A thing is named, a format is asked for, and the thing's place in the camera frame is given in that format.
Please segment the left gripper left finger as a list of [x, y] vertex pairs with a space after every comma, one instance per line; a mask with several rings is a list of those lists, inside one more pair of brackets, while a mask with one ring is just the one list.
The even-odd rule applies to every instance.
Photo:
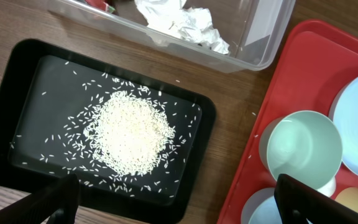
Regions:
[[0, 224], [74, 224], [80, 204], [80, 183], [75, 174], [0, 210]]

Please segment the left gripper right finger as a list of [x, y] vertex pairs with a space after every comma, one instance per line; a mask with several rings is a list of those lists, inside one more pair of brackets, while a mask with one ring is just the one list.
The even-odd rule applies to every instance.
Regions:
[[278, 176], [274, 198], [283, 224], [358, 224], [358, 213], [290, 177]]

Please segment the light blue rice bowl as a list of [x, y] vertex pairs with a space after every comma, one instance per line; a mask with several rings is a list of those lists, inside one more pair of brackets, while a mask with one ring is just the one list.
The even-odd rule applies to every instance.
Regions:
[[254, 193], [242, 208], [241, 224], [282, 224], [274, 191], [265, 188]]

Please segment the green small bowl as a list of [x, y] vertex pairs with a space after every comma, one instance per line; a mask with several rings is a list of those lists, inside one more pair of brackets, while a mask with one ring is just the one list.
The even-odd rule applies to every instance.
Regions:
[[331, 197], [342, 163], [342, 139], [327, 116], [296, 111], [267, 125], [260, 137], [259, 156], [274, 180], [287, 174]]

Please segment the white rice pile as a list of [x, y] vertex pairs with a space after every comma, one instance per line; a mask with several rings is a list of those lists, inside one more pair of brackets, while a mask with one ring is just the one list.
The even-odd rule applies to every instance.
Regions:
[[199, 105], [53, 56], [42, 58], [11, 142], [14, 165], [128, 197], [171, 202]]

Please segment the red snack wrapper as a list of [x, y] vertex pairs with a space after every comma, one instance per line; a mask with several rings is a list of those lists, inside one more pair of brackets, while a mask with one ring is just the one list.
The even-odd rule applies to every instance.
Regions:
[[87, 4], [104, 12], [114, 14], [116, 9], [114, 7], [114, 0], [85, 0]]

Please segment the white tissue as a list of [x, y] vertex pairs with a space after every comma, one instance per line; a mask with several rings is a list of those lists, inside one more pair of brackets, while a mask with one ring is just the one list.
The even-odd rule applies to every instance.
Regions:
[[220, 54], [229, 54], [229, 44], [213, 27], [209, 9], [185, 9], [185, 3], [185, 0], [135, 0], [138, 11], [148, 22], [147, 27]]

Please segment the black plastic tray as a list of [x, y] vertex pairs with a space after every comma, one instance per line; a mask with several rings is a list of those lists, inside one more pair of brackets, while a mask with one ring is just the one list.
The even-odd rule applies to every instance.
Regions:
[[[94, 161], [90, 111], [115, 91], [154, 102], [175, 137], [152, 172], [118, 177]], [[148, 223], [185, 213], [216, 118], [200, 94], [35, 39], [12, 50], [0, 86], [0, 186], [36, 192], [69, 174], [81, 204]]]

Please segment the red serving tray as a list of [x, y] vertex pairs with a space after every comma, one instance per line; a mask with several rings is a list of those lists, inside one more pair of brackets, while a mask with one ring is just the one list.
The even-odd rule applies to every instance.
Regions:
[[319, 20], [301, 22], [290, 32], [218, 223], [240, 223], [246, 201], [275, 185], [259, 156], [266, 126], [301, 110], [328, 115], [338, 92], [357, 77], [358, 38]]

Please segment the clear plastic bin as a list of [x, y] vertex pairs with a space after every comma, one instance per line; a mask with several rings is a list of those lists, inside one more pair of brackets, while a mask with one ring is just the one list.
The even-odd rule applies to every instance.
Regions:
[[134, 1], [114, 1], [114, 14], [85, 1], [51, 0], [50, 12], [75, 22], [224, 73], [260, 71], [273, 62], [290, 20], [295, 0], [186, 1], [184, 8], [207, 8], [213, 27], [229, 44], [229, 54], [149, 29]]

